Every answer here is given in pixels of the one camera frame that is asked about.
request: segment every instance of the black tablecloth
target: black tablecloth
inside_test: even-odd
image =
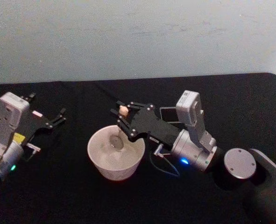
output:
[[[200,93],[205,126],[226,150],[256,148],[276,163],[276,76],[205,77],[0,85],[0,96],[36,92],[32,110],[66,123],[32,141],[42,148],[0,186],[0,223],[250,223],[245,187],[223,191],[211,174],[179,162],[181,178],[157,171],[145,153],[134,175],[111,182],[87,155],[94,132],[115,124],[115,101],[175,106],[184,90]]]

